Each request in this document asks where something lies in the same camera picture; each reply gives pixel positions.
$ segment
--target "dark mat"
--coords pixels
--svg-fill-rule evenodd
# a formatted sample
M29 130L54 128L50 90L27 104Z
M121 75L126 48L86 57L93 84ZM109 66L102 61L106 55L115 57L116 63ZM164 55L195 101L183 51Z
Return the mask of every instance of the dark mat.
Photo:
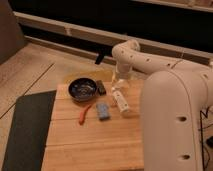
M56 91L17 100L2 171L40 171Z

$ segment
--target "wooden table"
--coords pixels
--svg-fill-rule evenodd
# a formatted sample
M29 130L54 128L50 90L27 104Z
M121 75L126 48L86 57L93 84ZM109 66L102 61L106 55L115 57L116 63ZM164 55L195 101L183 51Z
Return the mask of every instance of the wooden table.
M98 96L84 103L74 102L68 94L68 85L58 86L52 113L43 171L117 171L144 167L139 119L139 96L142 80L132 80L131 89L123 95L131 110L124 118L111 96L111 84L104 83L106 96ZM111 119L99 121L96 102L109 105ZM78 124L84 106L94 103L84 125Z

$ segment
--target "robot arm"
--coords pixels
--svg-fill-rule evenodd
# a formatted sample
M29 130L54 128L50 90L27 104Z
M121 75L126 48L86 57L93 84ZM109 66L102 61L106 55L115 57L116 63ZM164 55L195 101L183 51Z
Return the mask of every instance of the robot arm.
M213 104L212 69L139 50L130 40L112 54L117 78L125 79L131 67L151 74L140 101L145 171L202 171L197 119Z

